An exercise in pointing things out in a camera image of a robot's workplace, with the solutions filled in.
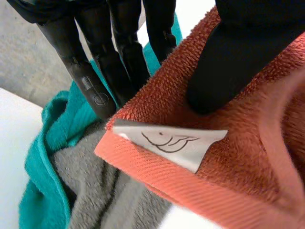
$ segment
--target teal towel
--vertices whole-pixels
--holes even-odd
[[[182,35],[176,16],[172,31],[177,43],[180,43]],[[144,47],[143,52],[153,75],[160,65],[150,44]],[[96,64],[92,62],[92,65],[106,84]],[[41,116],[43,127],[32,143],[25,161],[30,181],[19,205],[19,227],[64,229],[69,224],[71,210],[49,157],[62,148],[75,146],[85,128],[97,121],[98,117],[74,82],[68,92],[59,92],[44,107]]]

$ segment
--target terry cloth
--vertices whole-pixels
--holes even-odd
[[[185,92],[219,21],[213,8],[114,115],[95,152],[158,195],[225,228],[305,228],[305,72],[293,73],[305,65],[305,34],[229,104],[200,116],[189,108]],[[117,119],[228,134],[208,149],[194,174],[113,134]]]
[[[51,156],[73,204],[68,228],[158,228],[171,204],[94,154],[103,127],[92,124],[76,146]]]
[[[179,43],[182,35],[176,16],[172,31]],[[154,73],[160,65],[150,45],[146,45],[143,52],[150,72]],[[96,64],[91,63],[105,83]],[[69,202],[49,157],[60,149],[76,145],[85,128],[97,119],[74,82],[68,92],[60,92],[45,106],[42,130],[32,143],[25,162],[30,181],[19,206],[21,229],[67,227],[71,214]]]

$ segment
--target orange towel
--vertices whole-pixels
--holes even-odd
[[[203,117],[188,107],[185,92],[219,21],[213,8],[107,124],[95,152],[161,197],[223,227],[305,228],[305,69],[297,70],[305,65],[305,34],[234,100]],[[194,174],[113,134],[116,119],[228,134],[208,149]]]

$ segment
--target table surface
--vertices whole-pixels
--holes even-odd
[[[42,108],[0,88],[0,229],[18,228],[18,204],[29,180],[24,160]]]

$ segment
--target concrete floor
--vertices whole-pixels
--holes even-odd
[[[144,21],[142,10],[139,24]],[[90,58],[82,34],[81,41]],[[67,70],[37,26],[0,0],[0,87],[44,106],[70,84]]]

